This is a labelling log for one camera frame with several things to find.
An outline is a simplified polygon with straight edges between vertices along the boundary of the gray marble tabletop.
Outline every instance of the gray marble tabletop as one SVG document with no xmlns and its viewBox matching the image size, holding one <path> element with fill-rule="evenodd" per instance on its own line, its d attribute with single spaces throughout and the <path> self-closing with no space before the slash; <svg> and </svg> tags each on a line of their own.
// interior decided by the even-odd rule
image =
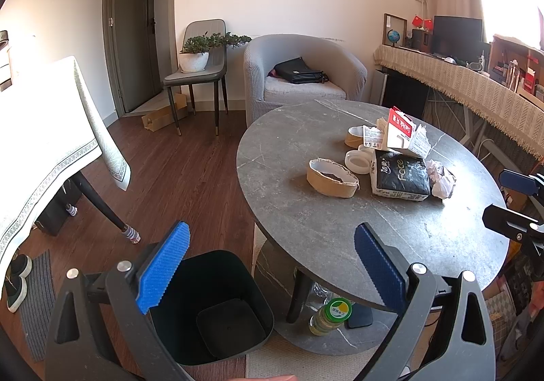
<svg viewBox="0 0 544 381">
<path fill-rule="evenodd" d="M 319 194 L 306 181 L 311 159 L 344 164 L 348 128 L 374 126 L 387 114 L 368 103 L 322 99 L 280 107 L 253 123 L 238 147 L 237 170 L 257 226 L 313 280 L 377 309 L 383 301 L 354 248 L 355 228 L 364 221 L 408 262 L 449 277 L 470 269 L 485 288 L 504 262 L 508 240 L 486 229 L 481 216 L 489 204 L 504 207 L 504 201 L 485 167 L 444 132 L 426 124 L 427 159 L 455 174 L 451 199 L 375 196 L 369 175 L 359 176 L 361 188 L 350 199 Z"/>
</svg>

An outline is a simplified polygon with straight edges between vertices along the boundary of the handbag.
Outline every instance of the handbag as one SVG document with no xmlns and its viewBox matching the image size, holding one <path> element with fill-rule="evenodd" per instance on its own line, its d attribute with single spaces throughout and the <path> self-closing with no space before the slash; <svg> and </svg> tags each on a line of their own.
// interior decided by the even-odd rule
<svg viewBox="0 0 544 381">
<path fill-rule="evenodd" d="M 274 70 L 282 79 L 295 85 L 328 81 L 327 75 L 322 70 L 310 69 L 302 57 L 278 63 L 274 66 Z"/>
</svg>

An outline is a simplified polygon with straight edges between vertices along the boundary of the black monitor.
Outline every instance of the black monitor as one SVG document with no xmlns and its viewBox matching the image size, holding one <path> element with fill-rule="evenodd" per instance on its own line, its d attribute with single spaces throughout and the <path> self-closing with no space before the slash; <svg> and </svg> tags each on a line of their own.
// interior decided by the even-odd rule
<svg viewBox="0 0 544 381">
<path fill-rule="evenodd" d="M 464 62 L 477 62 L 482 53 L 483 20 L 435 16 L 431 53 Z"/>
</svg>

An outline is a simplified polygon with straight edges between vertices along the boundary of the door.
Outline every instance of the door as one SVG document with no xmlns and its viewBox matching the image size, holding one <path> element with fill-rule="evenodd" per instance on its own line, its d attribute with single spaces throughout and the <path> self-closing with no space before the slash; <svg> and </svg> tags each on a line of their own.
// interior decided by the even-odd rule
<svg viewBox="0 0 544 381">
<path fill-rule="evenodd" d="M 154 0 L 112 0 L 113 49 L 124 112 L 161 91 Z"/>
</svg>

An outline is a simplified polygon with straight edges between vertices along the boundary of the silver screw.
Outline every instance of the silver screw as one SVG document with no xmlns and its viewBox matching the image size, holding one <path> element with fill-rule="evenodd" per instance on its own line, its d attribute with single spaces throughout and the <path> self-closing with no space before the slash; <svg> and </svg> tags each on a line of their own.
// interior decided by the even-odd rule
<svg viewBox="0 0 544 381">
<path fill-rule="evenodd" d="M 412 270 L 418 275 L 423 275 L 427 272 L 427 268 L 421 263 L 412 264 Z"/>
<path fill-rule="evenodd" d="M 463 272 L 463 278 L 469 282 L 473 282 L 476 279 L 476 275 L 474 275 L 474 272 L 466 270 Z"/>
<path fill-rule="evenodd" d="M 70 280 L 73 280 L 74 278 L 77 278 L 77 276 L 80 274 L 80 272 L 77 269 L 70 269 L 68 272 L 66 272 L 66 277 L 68 277 Z"/>
<path fill-rule="evenodd" d="M 119 272 L 128 272 L 132 269 L 132 263 L 130 261 L 119 261 L 117 263 L 117 270 Z"/>
</svg>

